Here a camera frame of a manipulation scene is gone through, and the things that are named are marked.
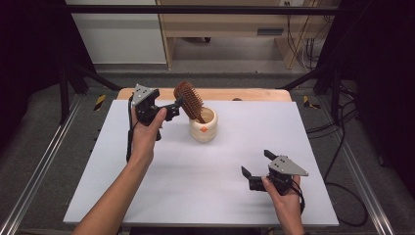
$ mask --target white mug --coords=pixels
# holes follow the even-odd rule
[[[206,143],[216,136],[217,114],[210,108],[202,107],[201,115],[206,123],[200,123],[197,118],[189,119],[190,133],[197,141]]]

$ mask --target white tabletop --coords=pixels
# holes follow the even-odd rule
[[[157,105],[172,101],[157,101]],[[202,144],[188,118],[165,122],[154,160],[126,214],[124,225],[273,226],[279,224],[265,192],[250,191],[241,165],[268,173],[267,149],[309,172],[301,178],[304,226],[339,225],[294,102],[204,101],[218,115],[218,133]],[[127,101],[112,103],[90,160],[64,218],[78,223],[125,166]]]

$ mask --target wooden cabinet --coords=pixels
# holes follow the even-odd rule
[[[335,0],[304,0],[304,7],[333,6]],[[280,6],[280,0],[158,0],[159,5]],[[305,38],[324,37],[330,29],[323,16],[162,14],[161,29],[167,64],[171,68],[176,37],[274,37],[286,68],[295,61],[288,32],[298,51]]]

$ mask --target human hand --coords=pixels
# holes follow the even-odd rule
[[[132,109],[132,114],[135,114],[135,107]],[[135,124],[135,126],[134,135],[132,137],[130,162],[137,163],[137,161],[145,161],[146,165],[149,165],[152,162],[157,132],[159,128],[161,128],[166,114],[166,108],[160,109],[149,126],[138,122],[137,116],[132,116],[132,123]]]
[[[298,184],[293,182],[293,187],[299,189],[300,176],[294,175],[293,180]],[[281,196],[272,182],[265,176],[262,176],[262,183],[271,197],[285,234],[304,234],[301,222],[300,196],[293,189],[289,189],[286,195]]]

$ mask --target hairbrush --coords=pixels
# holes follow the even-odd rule
[[[184,98],[182,108],[190,119],[197,119],[200,123],[206,123],[202,118],[202,105],[204,102],[196,89],[193,88],[192,83],[188,81],[180,82],[174,88],[173,94],[176,99],[178,97]]]

